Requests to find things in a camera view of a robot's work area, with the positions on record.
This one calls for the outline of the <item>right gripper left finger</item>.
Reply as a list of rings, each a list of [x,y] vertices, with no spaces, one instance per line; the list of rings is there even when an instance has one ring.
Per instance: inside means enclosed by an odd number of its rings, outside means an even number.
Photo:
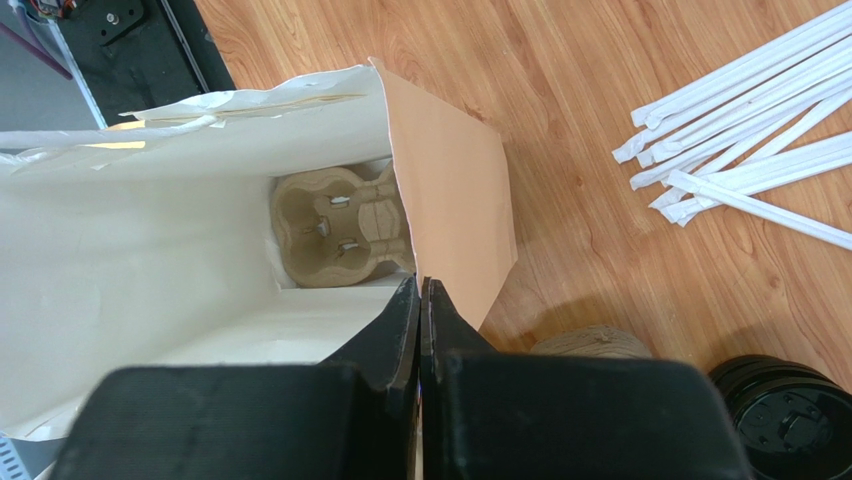
[[[412,479],[420,297],[315,365],[134,367],[75,421],[55,479]]]

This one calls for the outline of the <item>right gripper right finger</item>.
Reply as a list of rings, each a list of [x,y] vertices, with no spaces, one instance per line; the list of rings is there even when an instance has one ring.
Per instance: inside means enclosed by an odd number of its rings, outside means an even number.
[[[746,479],[717,390],[691,365],[498,352],[422,285],[428,479]]]

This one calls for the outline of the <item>single pulp cup carrier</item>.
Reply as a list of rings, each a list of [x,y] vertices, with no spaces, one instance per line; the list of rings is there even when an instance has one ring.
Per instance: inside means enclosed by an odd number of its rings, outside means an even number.
[[[270,213],[283,269],[301,287],[355,285],[385,262],[416,272],[392,164],[373,180],[344,167],[290,175],[278,183]]]

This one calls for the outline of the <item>brown paper bag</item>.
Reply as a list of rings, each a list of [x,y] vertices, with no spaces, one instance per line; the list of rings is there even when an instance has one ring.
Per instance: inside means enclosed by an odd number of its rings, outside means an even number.
[[[517,259],[500,135],[378,59],[204,94],[121,128],[1,136],[1,432],[68,432],[109,372],[313,363],[402,278],[314,290],[284,270],[273,190],[394,175],[420,278],[479,326]]]

